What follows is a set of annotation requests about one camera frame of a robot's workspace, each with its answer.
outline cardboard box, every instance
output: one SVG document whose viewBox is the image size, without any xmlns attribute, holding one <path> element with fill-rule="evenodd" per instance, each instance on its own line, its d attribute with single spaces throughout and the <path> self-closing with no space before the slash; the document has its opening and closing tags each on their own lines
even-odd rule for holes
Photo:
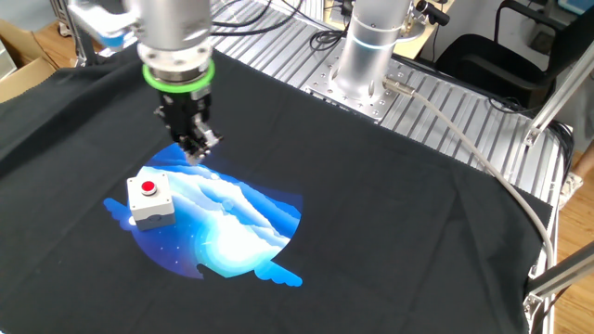
<svg viewBox="0 0 594 334">
<path fill-rule="evenodd" d="M 0 19 L 0 39 L 19 68 L 0 80 L 0 103 L 42 83 L 58 69 L 56 62 L 39 45 L 32 32 Z"/>
</svg>

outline chair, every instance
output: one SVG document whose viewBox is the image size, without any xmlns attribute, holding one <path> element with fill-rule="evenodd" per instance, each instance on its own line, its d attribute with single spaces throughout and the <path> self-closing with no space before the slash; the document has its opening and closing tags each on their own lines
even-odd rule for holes
<svg viewBox="0 0 594 334">
<path fill-rule="evenodd" d="M 545 71 L 497 42 L 503 8 L 555 31 Z M 475 34 L 460 36 L 437 59 L 435 68 L 495 95 L 515 97 L 524 107 L 533 108 L 544 104 L 555 89 L 557 75 L 577 61 L 593 40 L 594 7 L 565 27 L 527 6 L 506 0 L 497 10 L 494 41 Z"/>
</svg>

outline metal slotted table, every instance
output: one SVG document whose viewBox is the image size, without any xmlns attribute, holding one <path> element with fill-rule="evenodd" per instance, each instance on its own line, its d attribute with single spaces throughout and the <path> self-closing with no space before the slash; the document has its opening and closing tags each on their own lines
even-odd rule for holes
<svg viewBox="0 0 594 334">
<path fill-rule="evenodd" d="M 214 1 L 213 12 L 223 4 L 222 1 Z M 238 3 L 216 18 L 243 21 L 258 13 L 262 7 L 263 4 L 258 2 Z M 249 30 L 279 22 L 286 18 L 286 13 L 279 8 L 271 10 Z M 342 50 L 343 43 L 321 52 L 309 47 L 310 37 L 328 28 L 323 23 L 314 24 L 295 16 L 285 26 L 272 32 L 247 37 L 217 36 L 212 37 L 212 44 L 218 51 L 283 83 L 310 91 L 311 83 L 324 82 L 328 68 L 336 62 Z M 235 30 L 216 27 L 214 31 Z M 563 160 L 554 134 L 546 131 L 532 148 L 528 148 L 523 144 L 523 132 L 530 123 L 527 117 L 499 112 L 489 104 L 486 96 L 395 60 L 392 60 L 388 72 L 428 97 L 514 185 L 553 207 L 557 206 Z M 335 100 L 337 102 L 333 103 L 352 109 L 349 100 Z M 380 103 L 371 106 L 369 113 L 367 109 L 364 112 L 379 126 L 415 139 L 474 168 L 484 169 L 447 130 L 446 125 L 439 122 L 419 101 L 394 95 L 387 96 Z"/>
</svg>

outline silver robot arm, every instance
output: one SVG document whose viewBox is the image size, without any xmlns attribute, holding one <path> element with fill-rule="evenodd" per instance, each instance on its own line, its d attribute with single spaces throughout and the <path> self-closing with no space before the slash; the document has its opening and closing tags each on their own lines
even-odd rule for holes
<svg viewBox="0 0 594 334">
<path fill-rule="evenodd" d="M 358 0 L 355 3 L 344 50 L 330 71 L 333 92 L 362 105 L 380 99 L 394 46 L 415 8 L 414 3 L 413 0 Z M 448 15 L 426 0 L 419 0 L 416 9 L 427 16 L 431 24 L 449 22 Z"/>
<path fill-rule="evenodd" d="M 134 32 L 143 75 L 160 95 L 155 114 L 187 160 L 199 163 L 221 139 L 206 124 L 214 76 L 210 0 L 125 0 L 124 7 L 114 15 L 89 0 L 71 0 L 68 10 L 103 45 L 120 47 Z"/>
</svg>

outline red button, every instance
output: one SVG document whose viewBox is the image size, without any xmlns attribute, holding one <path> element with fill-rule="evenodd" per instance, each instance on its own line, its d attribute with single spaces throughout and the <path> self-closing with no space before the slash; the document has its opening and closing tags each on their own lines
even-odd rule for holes
<svg viewBox="0 0 594 334">
<path fill-rule="evenodd" d="M 154 189 L 155 189 L 155 184 L 153 182 L 146 181 L 142 184 L 142 190 L 144 190 L 146 192 L 153 191 Z"/>
</svg>

